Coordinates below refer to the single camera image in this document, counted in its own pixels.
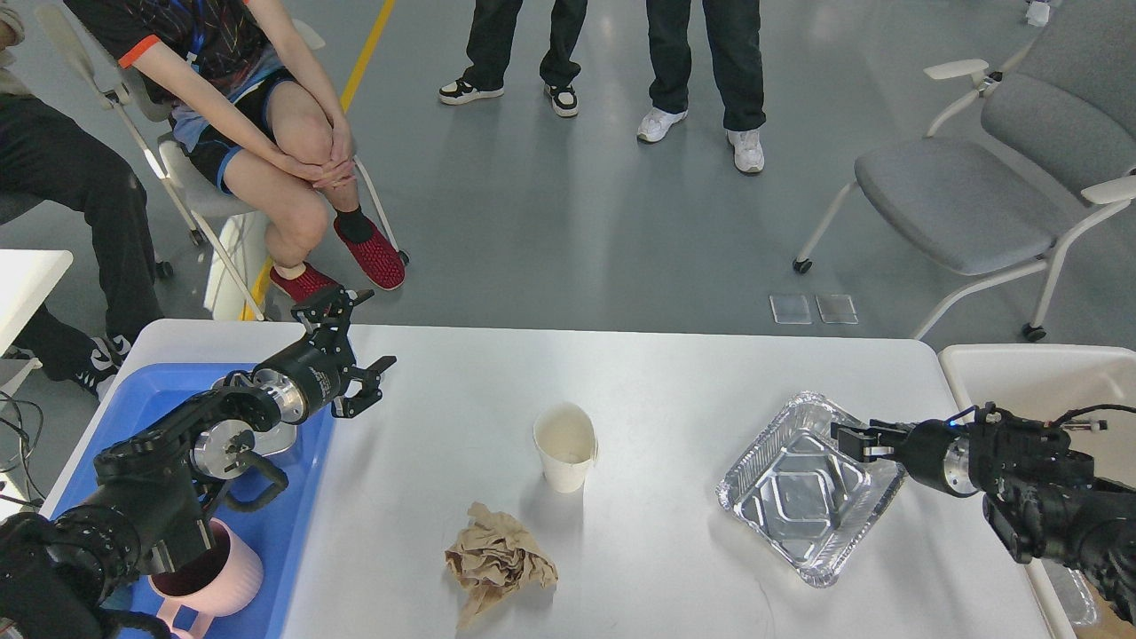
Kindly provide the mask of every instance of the pink mug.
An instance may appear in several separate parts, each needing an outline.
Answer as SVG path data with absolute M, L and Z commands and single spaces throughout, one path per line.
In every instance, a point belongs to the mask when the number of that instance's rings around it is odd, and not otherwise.
M 150 575 L 150 587 L 165 600 L 158 619 L 177 639 L 201 639 L 215 617 L 240 612 L 265 579 L 260 557 L 220 520 L 211 520 L 217 545 L 177 572 Z M 189 630 L 174 628 L 182 606 L 198 612 Z

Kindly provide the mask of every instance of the mug handle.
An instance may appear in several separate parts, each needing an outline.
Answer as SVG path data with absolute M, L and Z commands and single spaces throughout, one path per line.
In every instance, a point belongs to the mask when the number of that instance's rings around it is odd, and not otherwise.
M 206 631 L 209 630 L 209 625 L 212 624 L 214 616 L 208 613 L 199 612 L 198 616 L 193 620 L 193 625 L 191 625 L 190 630 L 186 631 L 181 628 L 174 628 L 174 620 L 177 617 L 177 612 L 181 609 L 182 604 L 172 599 L 164 599 L 156 616 L 166 622 L 166 625 L 169 626 L 169 633 L 176 639 L 201 639 L 204 637 Z

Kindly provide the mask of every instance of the lanyard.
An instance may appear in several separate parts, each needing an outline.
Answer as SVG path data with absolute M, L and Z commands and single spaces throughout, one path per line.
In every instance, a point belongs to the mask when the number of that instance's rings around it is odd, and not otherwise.
M 201 5 L 202 0 L 194 0 L 194 6 L 198 9 L 197 11 L 187 9 L 185 5 L 182 5 L 181 0 L 170 0 L 170 2 L 176 5 L 178 9 L 185 11 L 191 18 L 193 18 L 193 43 L 190 45 L 190 51 L 185 53 L 185 61 L 190 63 L 190 66 L 193 67 L 194 72 L 197 72 L 199 70 L 199 65 L 197 64 L 198 56 L 201 53 L 201 47 L 204 45 L 206 42 L 206 30 L 204 25 L 201 24 L 206 19 L 206 10 Z

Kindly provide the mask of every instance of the black pants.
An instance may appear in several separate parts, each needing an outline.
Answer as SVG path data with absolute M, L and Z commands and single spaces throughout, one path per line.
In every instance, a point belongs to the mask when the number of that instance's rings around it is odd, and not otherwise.
M 0 96 L 0 191 L 83 213 L 107 297 L 108 334 L 133 341 L 161 317 L 145 191 L 118 153 L 35 98 Z M 42 306 L 15 343 L 32 350 L 56 380 L 82 370 L 91 356 L 90 339 Z
M 692 0 L 646 0 L 651 41 L 651 102 L 677 114 L 686 110 L 691 78 L 691 47 L 686 30 Z M 702 0 L 713 77 L 726 106 L 722 124 L 730 131 L 750 131 L 765 124 L 759 0 Z
M 504 69 L 509 66 L 521 1 L 477 0 L 466 45 L 473 65 L 461 75 L 462 80 L 483 91 L 495 91 L 504 85 Z M 545 84 L 565 86 L 579 75 L 579 65 L 571 61 L 571 52 L 586 13 L 587 0 L 556 0 L 552 6 L 549 52 L 541 60 L 541 78 Z

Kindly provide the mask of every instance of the yellow floor line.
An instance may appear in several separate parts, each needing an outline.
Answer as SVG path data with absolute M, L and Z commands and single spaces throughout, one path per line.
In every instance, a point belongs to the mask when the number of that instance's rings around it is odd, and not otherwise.
M 356 66 L 351 69 L 348 85 L 343 88 L 343 94 L 340 96 L 340 106 L 343 107 L 343 113 L 346 113 L 351 108 L 351 101 L 354 100 L 354 92 L 359 89 L 359 83 L 362 82 L 362 75 L 367 73 L 367 65 L 370 64 L 375 45 L 378 44 L 378 39 L 383 35 L 383 30 L 386 28 L 386 20 L 391 18 L 394 1 L 386 0 L 383 3 L 383 9 L 378 13 L 378 17 L 375 18 L 375 26 L 370 28 L 370 35 L 367 36 L 367 42 L 362 45 L 362 51 L 359 52 L 359 59 L 356 60 Z
M 354 100 L 356 91 L 359 89 L 359 84 L 362 82 L 362 76 L 367 73 L 367 65 L 370 64 L 370 58 L 375 53 L 375 45 L 378 44 L 378 39 L 383 35 L 383 30 L 386 28 L 386 20 L 391 19 L 391 11 L 394 9 L 395 0 L 386 0 L 383 3 L 383 9 L 378 13 L 378 17 L 375 18 L 375 25 L 370 28 L 370 34 L 367 36 L 367 42 L 362 45 L 362 51 L 359 52 L 359 58 L 356 60 L 356 66 L 351 69 L 351 76 L 348 77 L 348 84 L 343 88 L 343 93 L 340 96 L 340 106 L 343 107 L 343 113 L 346 113 L 351 108 L 351 101 Z M 257 301 L 260 308 L 265 306 L 265 296 L 268 294 L 268 273 L 273 267 L 272 258 L 265 260 L 265 265 L 260 268 L 260 273 L 257 275 L 257 281 L 252 285 L 252 299 Z M 241 310 L 241 320 L 256 320 L 257 315 L 249 308 L 249 305 L 244 305 Z

